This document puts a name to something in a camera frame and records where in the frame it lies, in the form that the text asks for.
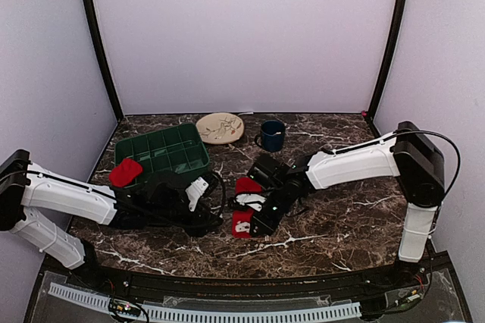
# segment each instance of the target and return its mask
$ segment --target red object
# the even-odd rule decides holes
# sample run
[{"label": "red object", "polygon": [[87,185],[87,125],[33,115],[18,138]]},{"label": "red object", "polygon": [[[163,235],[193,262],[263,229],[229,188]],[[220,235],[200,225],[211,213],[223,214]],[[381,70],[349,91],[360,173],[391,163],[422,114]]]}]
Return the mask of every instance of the red object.
[{"label": "red object", "polygon": [[[263,191],[261,185],[249,177],[241,177],[236,181],[236,195],[244,192],[260,193]],[[251,238],[249,227],[251,217],[255,212],[253,208],[247,211],[234,211],[233,213],[233,236],[236,238]]]},{"label": "red object", "polygon": [[251,227],[251,217],[254,212],[253,208],[249,208],[247,211],[234,211],[233,236],[235,238],[251,238],[249,228]]},{"label": "red object", "polygon": [[250,177],[240,177],[236,180],[236,194],[244,192],[260,193],[262,191],[263,188],[261,188],[261,185],[256,183]]},{"label": "red object", "polygon": [[121,164],[109,174],[109,181],[118,188],[123,188],[133,181],[143,171],[142,165],[131,158],[125,158]]}]

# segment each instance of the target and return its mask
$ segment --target green basket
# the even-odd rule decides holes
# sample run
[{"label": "green basket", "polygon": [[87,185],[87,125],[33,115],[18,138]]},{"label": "green basket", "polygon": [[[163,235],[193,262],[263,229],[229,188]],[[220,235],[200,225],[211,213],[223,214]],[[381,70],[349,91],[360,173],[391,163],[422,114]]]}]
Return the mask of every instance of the green basket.
[{"label": "green basket", "polygon": [[144,183],[150,175],[172,170],[187,183],[208,170],[209,155],[194,124],[181,124],[141,136],[121,140],[114,147],[114,164],[131,158],[143,172],[126,187]]}]

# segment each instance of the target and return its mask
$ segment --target plate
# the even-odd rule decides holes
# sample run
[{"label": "plate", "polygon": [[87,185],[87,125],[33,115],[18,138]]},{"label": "plate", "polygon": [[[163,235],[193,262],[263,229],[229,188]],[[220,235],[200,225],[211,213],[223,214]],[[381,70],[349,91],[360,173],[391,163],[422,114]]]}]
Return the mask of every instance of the plate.
[{"label": "plate", "polygon": [[197,121],[197,130],[204,143],[225,145],[241,138],[244,122],[231,113],[211,113]]}]

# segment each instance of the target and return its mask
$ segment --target brown marble surface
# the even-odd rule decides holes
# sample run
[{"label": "brown marble surface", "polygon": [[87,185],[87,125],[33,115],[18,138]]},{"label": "brown marble surface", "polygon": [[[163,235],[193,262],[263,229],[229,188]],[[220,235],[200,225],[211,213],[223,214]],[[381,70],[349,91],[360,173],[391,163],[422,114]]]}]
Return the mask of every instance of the brown marble surface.
[{"label": "brown marble surface", "polygon": [[[108,184],[117,141],[185,122],[201,115],[129,116],[120,124],[102,156],[92,183]],[[343,147],[372,139],[356,114],[243,115],[245,134],[225,146],[208,146],[211,168],[227,183],[228,196],[236,179],[246,175],[262,152],[252,142],[263,121],[281,120],[286,139],[273,157],[291,163],[322,146]],[[207,202],[217,206],[217,194]],[[198,278],[289,278],[354,271],[390,264],[396,257],[405,216],[405,199],[394,178],[381,177],[320,190],[305,200],[310,210],[284,218],[270,237],[250,240],[231,235],[231,212],[224,224],[202,238],[183,230],[146,228],[114,230],[75,218],[70,232],[91,242],[105,266],[152,274]]]}]

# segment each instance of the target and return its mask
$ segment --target dark blue cup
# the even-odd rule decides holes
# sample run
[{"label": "dark blue cup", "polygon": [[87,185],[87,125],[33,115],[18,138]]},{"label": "dark blue cup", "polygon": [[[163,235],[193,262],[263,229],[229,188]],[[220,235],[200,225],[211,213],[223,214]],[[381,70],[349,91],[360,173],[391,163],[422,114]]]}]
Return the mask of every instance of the dark blue cup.
[{"label": "dark blue cup", "polygon": [[285,140],[285,129],[283,122],[266,121],[261,125],[261,133],[255,137],[255,144],[269,152],[280,151]]}]

